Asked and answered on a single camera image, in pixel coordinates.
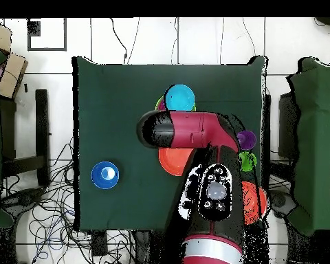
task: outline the purple bowl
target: purple bowl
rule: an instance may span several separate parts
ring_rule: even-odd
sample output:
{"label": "purple bowl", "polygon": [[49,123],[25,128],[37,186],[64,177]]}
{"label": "purple bowl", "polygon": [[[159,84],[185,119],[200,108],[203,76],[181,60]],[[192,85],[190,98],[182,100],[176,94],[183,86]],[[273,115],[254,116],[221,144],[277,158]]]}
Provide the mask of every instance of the purple bowl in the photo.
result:
{"label": "purple bowl", "polygon": [[252,131],[240,131],[237,133],[237,139],[243,150],[253,149],[256,145],[256,135]]}

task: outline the orange bowl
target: orange bowl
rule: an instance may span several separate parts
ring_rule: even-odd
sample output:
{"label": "orange bowl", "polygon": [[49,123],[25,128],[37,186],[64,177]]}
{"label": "orange bowl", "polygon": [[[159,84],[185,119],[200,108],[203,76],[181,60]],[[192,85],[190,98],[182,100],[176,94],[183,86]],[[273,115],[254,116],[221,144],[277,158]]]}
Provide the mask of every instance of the orange bowl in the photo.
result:
{"label": "orange bowl", "polygon": [[181,176],[192,151],[192,148],[160,148],[160,164],[167,173]]}
{"label": "orange bowl", "polygon": [[[254,223],[259,218],[258,212],[258,196],[256,195],[256,186],[253,183],[243,181],[243,212],[245,215],[245,225]],[[267,195],[265,191],[259,187],[259,197],[261,199],[261,214],[264,217],[267,211]]]}

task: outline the bowl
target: bowl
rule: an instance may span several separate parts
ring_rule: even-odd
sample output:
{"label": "bowl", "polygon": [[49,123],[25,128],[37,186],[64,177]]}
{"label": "bowl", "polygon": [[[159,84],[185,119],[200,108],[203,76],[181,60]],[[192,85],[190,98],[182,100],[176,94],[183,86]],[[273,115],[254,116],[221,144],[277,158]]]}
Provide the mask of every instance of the bowl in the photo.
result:
{"label": "bowl", "polygon": [[195,94],[190,87],[173,85],[164,94],[166,108],[175,111],[192,111],[195,105]]}
{"label": "bowl", "polygon": [[101,189],[113,188],[119,179],[118,168],[111,162],[97,163],[91,170],[91,180],[94,185]]}
{"label": "bowl", "polygon": [[[262,188],[258,188],[259,198],[261,200],[261,216],[264,217],[267,211],[267,195]],[[250,225],[259,219],[258,196],[256,195],[256,186],[253,183],[243,181],[243,212],[245,216],[245,225]]]}
{"label": "bowl", "polygon": [[[166,110],[165,103],[164,103],[164,97],[162,96],[158,101],[157,104],[155,105],[155,110],[161,111],[161,110]],[[196,111],[195,104],[193,105],[192,111]]]}
{"label": "bowl", "polygon": [[250,152],[239,153],[239,159],[241,163],[241,170],[243,172],[248,172],[256,166],[256,156]]}
{"label": "bowl", "polygon": [[192,148],[160,148],[160,164],[167,173],[181,176],[192,151]]}

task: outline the tile floor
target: tile floor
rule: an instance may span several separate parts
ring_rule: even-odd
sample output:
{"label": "tile floor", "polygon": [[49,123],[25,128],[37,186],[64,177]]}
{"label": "tile floor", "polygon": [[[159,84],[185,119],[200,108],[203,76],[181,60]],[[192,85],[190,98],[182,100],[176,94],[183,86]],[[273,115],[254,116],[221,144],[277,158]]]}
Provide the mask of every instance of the tile floor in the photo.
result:
{"label": "tile floor", "polygon": [[[32,47],[63,47],[62,19],[40,19],[41,36],[32,37]],[[62,147],[72,137],[72,56],[85,56],[95,63],[122,63],[124,49],[113,34],[110,19],[67,19],[67,51],[28,51],[27,20],[0,19],[12,30],[12,52],[26,57],[28,67],[23,86],[17,97],[16,154],[17,157],[35,155],[32,141],[35,127],[34,92],[47,89],[49,95],[50,159],[52,168],[64,166],[71,159],[67,149],[58,158]],[[115,30],[131,55],[138,18],[114,19]],[[278,100],[287,93],[286,77],[296,73],[300,58],[314,56],[324,63],[330,62],[330,26],[322,26],[313,17],[306,18],[180,18],[179,51],[175,17],[140,18],[137,39],[129,64],[233,64],[247,63],[253,55],[266,55],[267,88],[272,95],[271,150],[278,150]],[[272,153],[272,159],[278,160]],[[35,172],[21,176],[16,189],[36,186]],[[61,176],[56,178],[56,185]],[[16,181],[8,179],[8,185]],[[46,211],[36,209],[36,217],[48,217]],[[32,211],[25,213],[17,229],[17,253],[19,260],[31,262],[36,255],[34,236],[28,226]],[[287,231],[282,219],[268,214],[270,264],[284,264],[287,256]],[[32,229],[38,226],[31,224]],[[56,243],[35,264],[56,264],[64,249]],[[74,248],[65,254],[65,262],[59,264],[88,264],[80,250]]]}

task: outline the blue bowl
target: blue bowl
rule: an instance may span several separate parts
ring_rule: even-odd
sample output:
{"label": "blue bowl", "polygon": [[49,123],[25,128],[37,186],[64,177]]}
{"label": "blue bowl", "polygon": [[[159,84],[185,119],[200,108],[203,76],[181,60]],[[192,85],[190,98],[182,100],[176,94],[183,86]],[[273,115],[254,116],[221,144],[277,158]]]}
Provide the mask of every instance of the blue bowl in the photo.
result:
{"label": "blue bowl", "polygon": [[118,168],[111,162],[97,163],[91,171],[91,180],[101,189],[113,188],[119,178]]}
{"label": "blue bowl", "polygon": [[188,86],[173,85],[166,92],[165,105],[168,110],[191,111],[195,105],[195,94]]}

